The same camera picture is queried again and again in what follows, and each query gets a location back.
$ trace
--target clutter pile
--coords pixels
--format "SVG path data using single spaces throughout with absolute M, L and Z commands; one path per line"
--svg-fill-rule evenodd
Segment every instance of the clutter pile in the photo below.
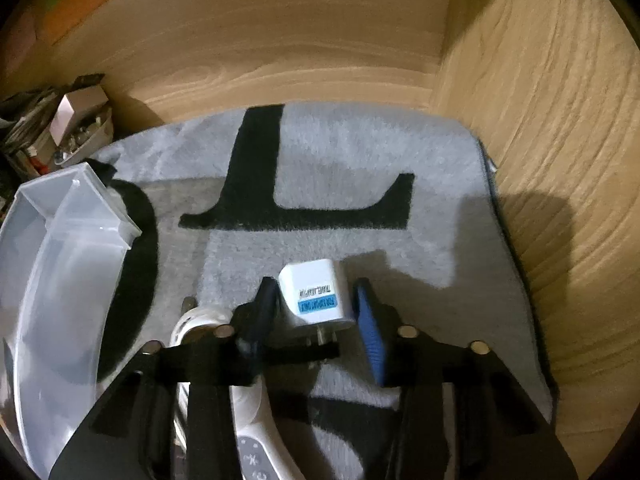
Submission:
M 0 101 L 0 223 L 21 182 L 82 162 L 111 143 L 103 77 L 83 75 L 72 85 L 19 92 Z

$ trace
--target blue label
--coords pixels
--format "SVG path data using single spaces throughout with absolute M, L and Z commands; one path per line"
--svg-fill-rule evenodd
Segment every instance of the blue label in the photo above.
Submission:
M 300 314 L 308 314 L 309 312 L 316 312 L 317 310 L 324 310 L 326 308 L 333 308 L 336 306 L 337 300 L 335 294 L 330 296 L 323 296 L 322 298 L 313 298 L 312 300 L 299 301 L 298 310 Z

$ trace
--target white remote control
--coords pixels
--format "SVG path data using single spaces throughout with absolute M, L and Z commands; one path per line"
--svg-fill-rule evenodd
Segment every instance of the white remote control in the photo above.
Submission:
M 171 334 L 169 345 L 179 345 L 185 335 L 197 327 L 213 328 L 227 324 L 230 320 L 231 312 L 196 307 L 180 318 Z M 252 386 L 231 386 L 230 390 L 238 455 L 245 480 L 304 480 L 276 428 L 262 377 L 258 376 Z M 185 450 L 186 428 L 182 426 L 180 419 L 186 420 L 188 397 L 189 383 L 180 383 L 178 409 L 181 417 L 174 418 L 174 427 L 176 437 Z

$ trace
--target gray rug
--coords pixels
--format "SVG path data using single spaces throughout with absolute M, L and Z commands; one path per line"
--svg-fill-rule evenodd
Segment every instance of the gray rug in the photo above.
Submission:
M 110 310 L 105 381 L 143 342 L 168 341 L 185 296 L 232 308 L 288 262 L 334 258 L 435 339 L 487 341 L 551 420 L 526 290 L 482 149 L 459 123 L 380 106 L 289 104 L 155 128 L 95 158 L 143 230 Z M 394 428 L 398 392 L 372 384 L 357 331 L 340 342 L 339 360 L 267 375 L 307 480 L 380 476 Z

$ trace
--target cardboard box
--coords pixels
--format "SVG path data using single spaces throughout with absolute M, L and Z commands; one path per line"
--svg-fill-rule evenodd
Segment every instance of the cardboard box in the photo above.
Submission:
M 67 160 L 58 164 L 58 166 L 68 168 L 78 162 L 82 162 L 87 157 L 92 156 L 100 148 L 105 147 L 107 144 L 111 144 L 112 141 L 113 122 L 111 121 L 111 108 L 108 108 L 108 110 L 104 112 L 104 123 L 102 126 L 94 132 L 87 142 L 75 150 Z
M 97 112 L 108 101 L 104 90 L 99 85 L 65 94 L 49 125 L 51 137 L 56 145 L 59 146 L 65 136 L 71 133 L 80 121 Z
M 33 144 L 27 148 L 27 151 L 34 152 L 33 156 L 37 156 L 41 163 L 54 170 L 53 154 L 55 153 L 56 148 L 56 143 L 51 137 L 49 127 L 47 127 L 42 131 Z

